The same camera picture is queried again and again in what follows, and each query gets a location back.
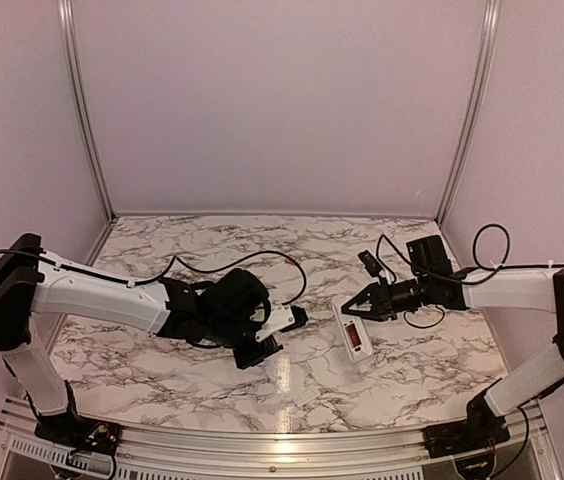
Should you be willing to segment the white remote control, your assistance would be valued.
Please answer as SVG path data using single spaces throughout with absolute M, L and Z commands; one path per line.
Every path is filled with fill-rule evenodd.
M 373 346 L 362 319 L 342 312 L 344 303 L 343 296 L 336 296 L 331 302 L 331 310 L 349 359 L 353 363 L 359 363 L 373 354 Z

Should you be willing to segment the white battery cover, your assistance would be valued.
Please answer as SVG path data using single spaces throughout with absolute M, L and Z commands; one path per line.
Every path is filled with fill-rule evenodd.
M 317 389 L 306 389 L 301 392 L 296 398 L 295 402 L 297 405 L 302 406 L 307 403 L 312 402 L 320 396 L 320 392 Z

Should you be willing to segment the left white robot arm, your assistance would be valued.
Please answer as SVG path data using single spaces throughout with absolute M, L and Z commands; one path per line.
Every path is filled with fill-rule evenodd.
M 160 338 L 234 352 L 246 369 L 279 351 L 274 336 L 293 325 L 288 305 L 275 305 L 261 281 L 235 268 L 216 282 L 136 280 L 70 262 L 41 247 L 35 234 L 0 250 L 0 353 L 28 393 L 34 411 L 68 445 L 87 438 L 70 390 L 40 344 L 34 313 L 76 315 L 130 326 Z

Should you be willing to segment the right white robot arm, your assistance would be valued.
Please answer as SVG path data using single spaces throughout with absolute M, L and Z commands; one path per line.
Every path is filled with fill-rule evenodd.
M 476 395 L 466 408 L 457 438 L 477 448 L 491 437 L 497 421 L 527 401 L 542 398 L 564 383 L 564 264 L 494 267 L 475 264 L 455 270 L 440 236 L 408 242 L 403 260 L 414 275 L 391 283 L 378 255 L 364 251 L 359 258 L 373 283 L 332 309 L 352 361 L 370 354 L 362 323 L 385 322 L 425 306 L 465 311 L 483 308 L 537 310 L 554 314 L 557 332 L 552 342 L 503 379 Z

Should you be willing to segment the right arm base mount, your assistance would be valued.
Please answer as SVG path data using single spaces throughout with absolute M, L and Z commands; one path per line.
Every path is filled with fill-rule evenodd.
M 506 421 L 471 423 L 468 420 L 452 421 L 426 427 L 424 444 L 430 458 L 459 455 L 479 449 L 488 449 L 510 440 Z

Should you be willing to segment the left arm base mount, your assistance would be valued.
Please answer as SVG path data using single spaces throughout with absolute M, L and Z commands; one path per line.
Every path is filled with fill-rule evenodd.
M 36 437 L 70 447 L 75 453 L 95 452 L 114 455 L 121 425 L 88 417 L 42 417 L 35 427 Z

